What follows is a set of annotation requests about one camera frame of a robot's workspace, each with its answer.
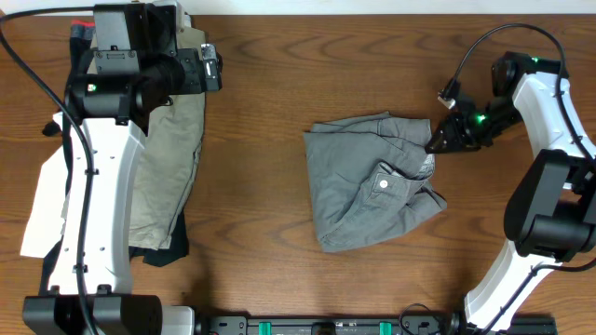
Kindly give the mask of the grey shorts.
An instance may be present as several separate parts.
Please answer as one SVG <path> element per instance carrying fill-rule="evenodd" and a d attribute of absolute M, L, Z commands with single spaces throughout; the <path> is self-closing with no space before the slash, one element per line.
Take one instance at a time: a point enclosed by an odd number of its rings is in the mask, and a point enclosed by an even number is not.
<path fill-rule="evenodd" d="M 304 134 L 313 223 L 325 252 L 408 234 L 447 208 L 431 186 L 427 119 L 390 113 L 314 124 Z"/>

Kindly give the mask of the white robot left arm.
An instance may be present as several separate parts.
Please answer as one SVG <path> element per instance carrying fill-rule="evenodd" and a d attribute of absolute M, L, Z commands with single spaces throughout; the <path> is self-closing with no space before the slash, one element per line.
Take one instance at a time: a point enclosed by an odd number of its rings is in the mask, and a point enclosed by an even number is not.
<path fill-rule="evenodd" d="M 96 5 L 71 37 L 21 254 L 43 260 L 23 304 L 37 334 L 193 334 L 195 311 L 133 293 L 130 257 L 185 248 L 182 211 L 221 59 L 175 1 Z"/>

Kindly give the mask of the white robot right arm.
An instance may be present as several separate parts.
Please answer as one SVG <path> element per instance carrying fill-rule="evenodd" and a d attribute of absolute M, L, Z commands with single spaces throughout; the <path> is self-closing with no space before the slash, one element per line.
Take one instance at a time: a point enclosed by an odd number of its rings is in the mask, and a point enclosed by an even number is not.
<path fill-rule="evenodd" d="M 578 253 L 595 247 L 595 146 L 570 97 L 563 59 L 506 52 L 492 65 L 494 98 L 479 109 L 453 76 L 438 99 L 449 110 L 425 150 L 475 152 L 504 130 L 523 124 L 534 161 L 508 200 L 506 242 L 482 281 L 463 299 L 449 334 L 553 334 L 553 322 L 519 322 L 514 315 L 549 274 L 577 273 Z"/>

